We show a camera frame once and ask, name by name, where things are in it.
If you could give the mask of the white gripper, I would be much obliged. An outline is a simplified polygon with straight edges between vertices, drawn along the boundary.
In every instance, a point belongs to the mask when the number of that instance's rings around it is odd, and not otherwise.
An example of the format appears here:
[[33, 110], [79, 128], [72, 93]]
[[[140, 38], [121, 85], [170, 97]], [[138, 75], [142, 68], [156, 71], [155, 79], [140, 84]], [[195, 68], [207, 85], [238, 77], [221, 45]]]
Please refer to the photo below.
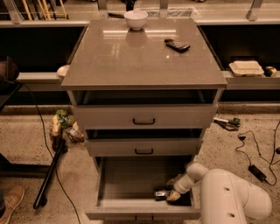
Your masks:
[[171, 178], [167, 181], [166, 187], [171, 190], [166, 200], [170, 202], [177, 201], [181, 195], [190, 191], [194, 185], [194, 179], [191, 178], [187, 173], [179, 174], [175, 178]]

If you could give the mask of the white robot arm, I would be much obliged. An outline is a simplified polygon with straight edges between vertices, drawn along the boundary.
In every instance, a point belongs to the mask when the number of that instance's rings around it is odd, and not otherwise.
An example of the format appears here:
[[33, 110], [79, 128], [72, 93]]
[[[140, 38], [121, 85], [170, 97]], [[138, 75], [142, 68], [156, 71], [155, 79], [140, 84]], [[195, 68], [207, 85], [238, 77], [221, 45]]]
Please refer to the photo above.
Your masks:
[[263, 220], [272, 211], [271, 198], [261, 187], [230, 171], [209, 170], [197, 162], [167, 182], [171, 191], [166, 200], [178, 200], [197, 184], [201, 187], [201, 224], [247, 224], [246, 218]]

